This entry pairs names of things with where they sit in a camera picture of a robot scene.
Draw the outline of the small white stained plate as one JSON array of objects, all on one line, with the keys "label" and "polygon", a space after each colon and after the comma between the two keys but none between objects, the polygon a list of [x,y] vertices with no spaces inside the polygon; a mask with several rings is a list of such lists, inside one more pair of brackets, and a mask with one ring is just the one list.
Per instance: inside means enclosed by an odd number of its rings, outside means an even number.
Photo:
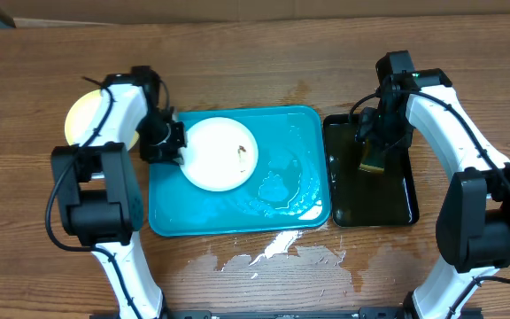
[{"label": "small white stained plate", "polygon": [[236,120],[213,117],[186,131],[181,171],[205,191],[231,191],[253,174],[259,159],[254,135]]}]

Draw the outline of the yellow plate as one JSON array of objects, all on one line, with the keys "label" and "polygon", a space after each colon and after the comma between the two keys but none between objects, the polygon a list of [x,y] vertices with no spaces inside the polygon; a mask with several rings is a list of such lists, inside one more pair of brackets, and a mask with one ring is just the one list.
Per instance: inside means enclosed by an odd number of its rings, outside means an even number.
[{"label": "yellow plate", "polygon": [[[135,128],[135,117],[128,110],[128,93],[123,94],[121,108],[114,106],[105,125],[100,130],[100,137],[95,143],[110,141],[123,142],[130,150],[138,141],[139,134],[134,130],[129,139],[129,129]],[[70,108],[65,120],[64,132],[69,145],[83,144],[101,121],[108,104],[102,105],[100,89],[95,89],[80,97]]]}]

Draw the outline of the yellow green sponge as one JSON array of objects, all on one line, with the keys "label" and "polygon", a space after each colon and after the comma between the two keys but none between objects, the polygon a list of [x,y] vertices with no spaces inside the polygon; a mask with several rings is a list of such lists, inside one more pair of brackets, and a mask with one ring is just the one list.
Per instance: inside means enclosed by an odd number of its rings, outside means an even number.
[{"label": "yellow green sponge", "polygon": [[385,151],[378,145],[372,144],[367,140],[363,145],[362,156],[359,164],[359,170],[381,174],[384,172]]}]

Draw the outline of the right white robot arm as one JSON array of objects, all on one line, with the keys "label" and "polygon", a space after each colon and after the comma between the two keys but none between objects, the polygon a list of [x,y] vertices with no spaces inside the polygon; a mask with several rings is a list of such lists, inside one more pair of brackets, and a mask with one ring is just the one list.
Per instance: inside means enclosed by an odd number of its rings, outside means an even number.
[{"label": "right white robot arm", "polygon": [[462,308],[485,282],[510,284],[498,271],[510,266],[510,160],[470,120],[451,80],[439,68],[417,70],[408,51],[376,62],[376,108],[356,108],[359,164],[384,170],[390,150],[407,150],[418,130],[450,182],[437,218],[440,257],[403,304],[404,318],[479,318]]}]

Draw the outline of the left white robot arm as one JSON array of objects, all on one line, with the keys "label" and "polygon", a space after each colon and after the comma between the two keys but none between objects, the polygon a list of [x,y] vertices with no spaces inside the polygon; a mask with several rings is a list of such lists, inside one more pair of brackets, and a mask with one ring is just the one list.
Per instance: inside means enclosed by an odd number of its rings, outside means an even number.
[{"label": "left white robot arm", "polygon": [[119,303],[118,318],[166,318],[141,245],[143,197],[128,149],[137,136],[144,162],[181,164],[185,127],[169,102],[159,101],[170,96],[150,66],[108,74],[98,87],[101,102],[89,125],[51,153],[45,229],[59,249],[94,255]]}]

